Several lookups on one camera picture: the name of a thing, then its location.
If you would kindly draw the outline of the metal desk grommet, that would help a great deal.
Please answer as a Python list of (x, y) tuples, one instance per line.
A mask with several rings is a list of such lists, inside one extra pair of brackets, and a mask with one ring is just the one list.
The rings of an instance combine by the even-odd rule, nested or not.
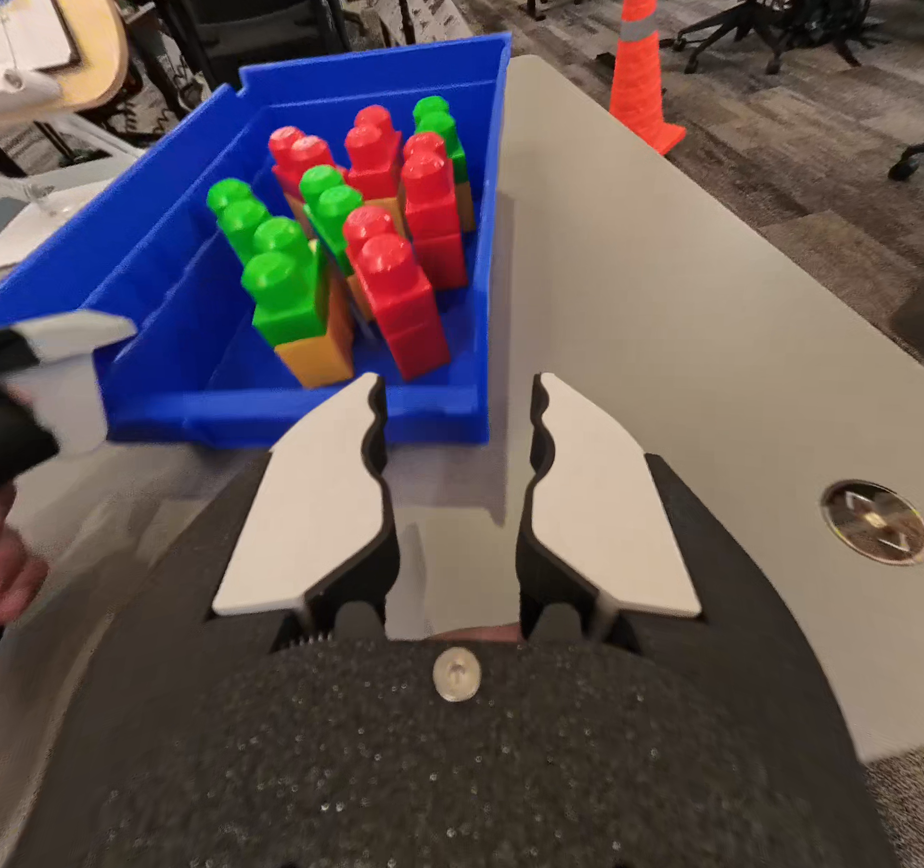
[(889, 566), (923, 562), (922, 509), (880, 483), (837, 481), (820, 498), (831, 533), (854, 552)]

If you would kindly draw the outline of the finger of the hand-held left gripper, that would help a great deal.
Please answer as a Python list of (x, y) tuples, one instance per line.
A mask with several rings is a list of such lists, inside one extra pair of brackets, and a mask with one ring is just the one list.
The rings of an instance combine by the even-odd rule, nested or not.
[(132, 319), (87, 309), (16, 323), (17, 334), (42, 365), (91, 355), (96, 350), (133, 338), (137, 331)]

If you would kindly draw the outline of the person's left hand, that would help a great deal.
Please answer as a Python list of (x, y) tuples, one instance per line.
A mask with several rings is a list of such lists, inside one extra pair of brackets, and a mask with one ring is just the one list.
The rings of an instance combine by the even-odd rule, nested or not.
[(50, 571), (8, 521), (17, 495), (14, 483), (1, 487), (1, 627), (18, 620), (38, 595)]

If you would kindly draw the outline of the orange traffic cone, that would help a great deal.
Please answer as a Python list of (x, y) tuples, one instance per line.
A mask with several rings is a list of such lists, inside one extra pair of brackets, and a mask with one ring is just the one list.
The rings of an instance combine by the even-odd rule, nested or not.
[(623, 0), (609, 113), (659, 155), (682, 142), (686, 130), (664, 119), (657, 0)]

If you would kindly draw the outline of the cluster of stacked toy blocks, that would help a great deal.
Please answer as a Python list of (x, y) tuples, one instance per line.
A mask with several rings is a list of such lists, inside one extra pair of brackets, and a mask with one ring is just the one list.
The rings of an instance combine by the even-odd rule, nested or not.
[(404, 381), (451, 361), (436, 295), (468, 285), (476, 230), (468, 158), (448, 100), (419, 99), (405, 138), (390, 111), (358, 111), (344, 139), (274, 131), (272, 173), (293, 217), (271, 215), (239, 179), (206, 204), (242, 265), (261, 341), (305, 389), (351, 380), (358, 327), (377, 329)]

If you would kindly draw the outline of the clear framed instruction sheet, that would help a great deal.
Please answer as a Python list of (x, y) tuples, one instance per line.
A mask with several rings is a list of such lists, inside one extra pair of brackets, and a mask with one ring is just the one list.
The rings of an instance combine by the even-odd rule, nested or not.
[(78, 51), (56, 0), (1, 0), (1, 65), (46, 72), (76, 65)]

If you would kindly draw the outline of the blue plastic bin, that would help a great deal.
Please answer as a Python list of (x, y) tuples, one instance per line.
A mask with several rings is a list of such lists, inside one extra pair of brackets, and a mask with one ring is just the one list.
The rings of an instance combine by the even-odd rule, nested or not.
[(464, 238), (468, 286), (439, 292), (452, 361), (412, 382), (386, 344), (362, 333), (359, 374), (385, 380), (391, 444), (490, 439), (491, 258), (509, 33), (251, 65), (220, 86), (3, 281), (2, 325), (89, 309), (137, 334), (97, 353), (114, 442), (270, 446), (339, 387), (303, 389), (252, 327), (242, 264), (206, 203), (222, 179), (248, 182), (290, 215), (271, 172), (271, 133), (299, 127), (343, 146), (359, 111), (380, 104), (411, 131), (415, 104), (449, 104), (466, 153), (477, 230)]

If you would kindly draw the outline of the grey desk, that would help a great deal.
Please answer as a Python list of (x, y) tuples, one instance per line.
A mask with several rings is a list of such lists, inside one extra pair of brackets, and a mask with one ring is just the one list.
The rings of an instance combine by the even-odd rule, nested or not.
[(551, 372), (664, 458), (767, 575), (864, 762), (922, 747), (922, 564), (821, 516), (837, 481), (922, 509), (922, 367), (550, 65), (510, 59), (491, 258), (490, 439), (396, 444), (426, 593), (396, 636), (500, 624), (532, 378)]

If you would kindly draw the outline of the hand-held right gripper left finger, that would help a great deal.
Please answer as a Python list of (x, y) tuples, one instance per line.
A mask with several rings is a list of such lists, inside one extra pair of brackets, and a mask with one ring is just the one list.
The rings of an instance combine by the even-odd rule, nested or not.
[(219, 618), (294, 617), (306, 636), (383, 640), (399, 573), (385, 380), (364, 373), (270, 449), (212, 602)]

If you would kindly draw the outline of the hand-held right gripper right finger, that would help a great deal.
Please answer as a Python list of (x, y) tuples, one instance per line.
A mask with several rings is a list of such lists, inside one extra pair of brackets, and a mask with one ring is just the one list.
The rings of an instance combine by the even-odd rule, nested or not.
[(550, 372), (533, 378), (515, 545), (529, 639), (552, 620), (604, 641), (621, 613), (696, 620), (702, 605), (643, 447)]

